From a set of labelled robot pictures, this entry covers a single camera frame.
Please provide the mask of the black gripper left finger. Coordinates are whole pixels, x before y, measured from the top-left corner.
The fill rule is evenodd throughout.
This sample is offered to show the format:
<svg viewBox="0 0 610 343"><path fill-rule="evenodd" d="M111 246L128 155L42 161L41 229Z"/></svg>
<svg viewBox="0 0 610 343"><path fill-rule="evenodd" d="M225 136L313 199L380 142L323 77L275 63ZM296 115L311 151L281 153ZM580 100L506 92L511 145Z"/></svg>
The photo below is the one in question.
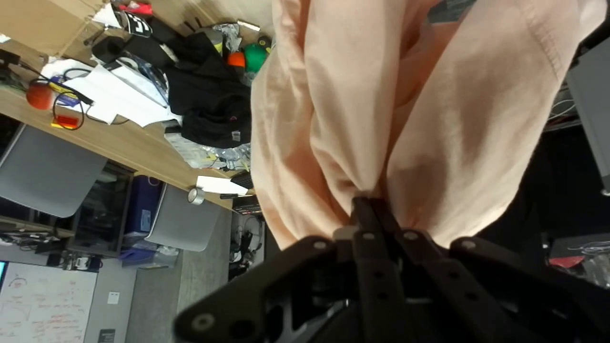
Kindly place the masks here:
<svg viewBox="0 0 610 343"><path fill-rule="evenodd" d="M309 237L174 321L178 343L357 343L349 241Z"/></svg>

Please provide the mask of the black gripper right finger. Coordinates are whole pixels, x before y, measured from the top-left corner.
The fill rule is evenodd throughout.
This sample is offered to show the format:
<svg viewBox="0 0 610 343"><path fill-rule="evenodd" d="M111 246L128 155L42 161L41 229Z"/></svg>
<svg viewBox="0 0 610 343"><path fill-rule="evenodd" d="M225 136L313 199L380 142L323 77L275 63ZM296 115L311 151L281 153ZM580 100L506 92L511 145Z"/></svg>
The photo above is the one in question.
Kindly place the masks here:
<svg viewBox="0 0 610 343"><path fill-rule="evenodd" d="M609 294L483 239L441 248L382 201L353 202L367 343L610 343Z"/></svg>

